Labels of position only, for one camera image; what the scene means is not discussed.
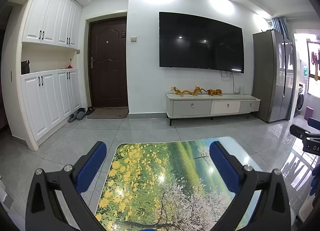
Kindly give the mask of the dark brown entrance door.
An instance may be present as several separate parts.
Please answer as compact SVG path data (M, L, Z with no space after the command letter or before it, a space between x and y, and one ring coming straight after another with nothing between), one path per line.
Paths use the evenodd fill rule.
M89 24L89 86L95 108L128 106L126 77L126 17Z

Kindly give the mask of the grey slippers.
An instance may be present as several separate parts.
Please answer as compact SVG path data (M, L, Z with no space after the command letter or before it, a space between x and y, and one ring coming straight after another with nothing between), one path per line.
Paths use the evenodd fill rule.
M76 120L81 121L86 116L91 115L94 111L94 108L89 107L87 110L85 108L79 108L72 115L69 116L68 122L72 123Z

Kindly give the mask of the wall mounted black television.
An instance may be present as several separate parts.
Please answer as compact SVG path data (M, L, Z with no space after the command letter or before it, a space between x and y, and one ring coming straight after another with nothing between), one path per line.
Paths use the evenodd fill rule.
M159 66L244 73L242 29L218 20L159 13Z

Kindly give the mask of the landscape print coffee table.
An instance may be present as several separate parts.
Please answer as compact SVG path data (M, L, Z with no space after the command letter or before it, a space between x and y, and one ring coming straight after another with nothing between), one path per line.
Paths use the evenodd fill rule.
M235 198L212 139L117 146L95 216L106 230L210 230Z

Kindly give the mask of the silver refrigerator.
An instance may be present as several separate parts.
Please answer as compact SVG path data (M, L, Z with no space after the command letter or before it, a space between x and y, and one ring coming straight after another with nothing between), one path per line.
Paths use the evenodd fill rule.
M253 35L254 80L252 95L260 100L257 117L270 123L289 118L293 98L293 44L271 29Z

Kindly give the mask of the brown door mat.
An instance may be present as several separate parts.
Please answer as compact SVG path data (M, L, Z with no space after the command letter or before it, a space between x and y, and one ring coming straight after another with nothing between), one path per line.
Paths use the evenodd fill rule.
M97 108L87 116L88 119L124 119L129 114L128 107Z

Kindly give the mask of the white shoe cabinet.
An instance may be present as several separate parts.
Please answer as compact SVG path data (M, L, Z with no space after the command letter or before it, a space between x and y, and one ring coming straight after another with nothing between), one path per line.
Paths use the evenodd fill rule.
M75 0L9 0L1 94L15 141L36 151L81 107L76 53L82 8ZM30 73L21 74L21 62Z

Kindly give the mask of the white TV console cabinet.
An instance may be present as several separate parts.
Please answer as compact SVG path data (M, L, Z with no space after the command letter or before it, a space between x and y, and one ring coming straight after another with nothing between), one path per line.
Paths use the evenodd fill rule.
M242 115L257 112L260 100L245 94L223 94L197 96L166 94L166 114L169 125L175 119L192 119L217 116Z

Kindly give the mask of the golden dragon ornament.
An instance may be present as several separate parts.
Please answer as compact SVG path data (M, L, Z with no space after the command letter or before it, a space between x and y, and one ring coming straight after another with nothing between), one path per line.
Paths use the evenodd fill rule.
M200 88L198 86L195 86L194 91L189 91L189 90L180 90L177 87L173 86L170 88L171 91L174 91L176 95L184 96L185 94L192 95L192 96L197 96L198 93L202 94L204 91L210 96L221 96L222 95L222 90L221 89L208 89L205 90L203 88Z

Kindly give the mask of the black bag on shelf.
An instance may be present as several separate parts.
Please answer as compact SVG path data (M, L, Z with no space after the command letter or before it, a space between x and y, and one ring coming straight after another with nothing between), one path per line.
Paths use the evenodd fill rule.
M25 60L21 62L21 74L29 74L30 73L30 61Z

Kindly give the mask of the washing machine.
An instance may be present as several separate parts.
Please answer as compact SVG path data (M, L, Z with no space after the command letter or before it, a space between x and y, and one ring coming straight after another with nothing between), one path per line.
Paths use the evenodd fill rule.
M305 94L305 84L299 83L298 97L297 97L297 103L296 103L294 117L297 117L300 114L300 112L302 111L303 104L304 104L304 94Z

